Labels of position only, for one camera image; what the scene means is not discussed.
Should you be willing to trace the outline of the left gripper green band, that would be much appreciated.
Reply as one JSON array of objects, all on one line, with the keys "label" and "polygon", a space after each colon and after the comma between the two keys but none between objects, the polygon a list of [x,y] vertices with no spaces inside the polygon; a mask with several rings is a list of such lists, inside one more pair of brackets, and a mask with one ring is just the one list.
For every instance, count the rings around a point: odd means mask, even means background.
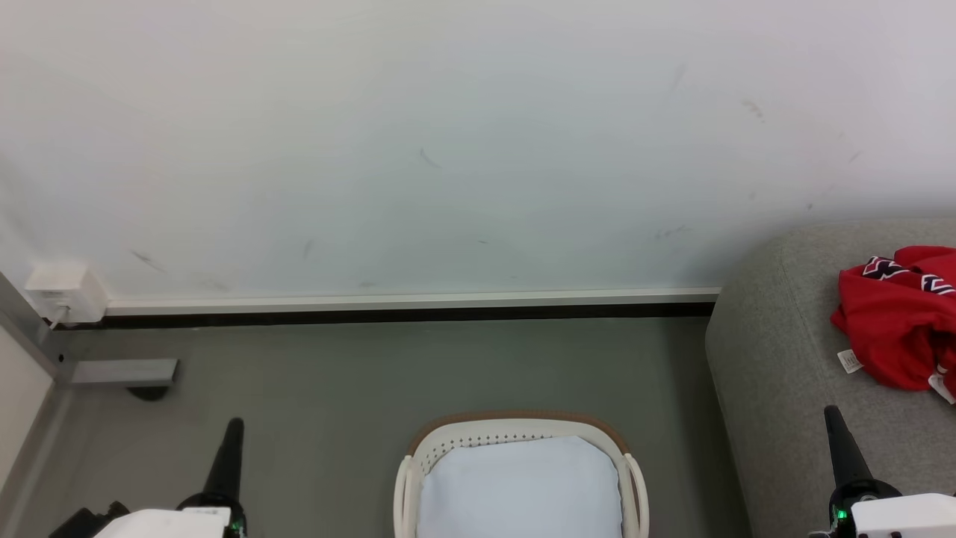
[{"label": "left gripper green band", "polygon": [[177,505],[177,511],[211,515],[222,523],[219,537],[248,537],[248,521],[239,503],[243,462],[243,419],[232,418],[222,438],[205,492],[197,493]]}]

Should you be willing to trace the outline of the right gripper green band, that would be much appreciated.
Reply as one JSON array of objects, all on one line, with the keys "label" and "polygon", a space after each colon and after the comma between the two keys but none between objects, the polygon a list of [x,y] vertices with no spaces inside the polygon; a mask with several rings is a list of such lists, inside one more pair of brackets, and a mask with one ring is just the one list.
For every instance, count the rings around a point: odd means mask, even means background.
[{"label": "right gripper green band", "polygon": [[810,532],[810,537],[858,537],[857,524],[851,514],[854,504],[898,498],[902,494],[888,483],[873,478],[838,406],[824,408],[824,421],[836,490],[828,504],[831,527]]}]

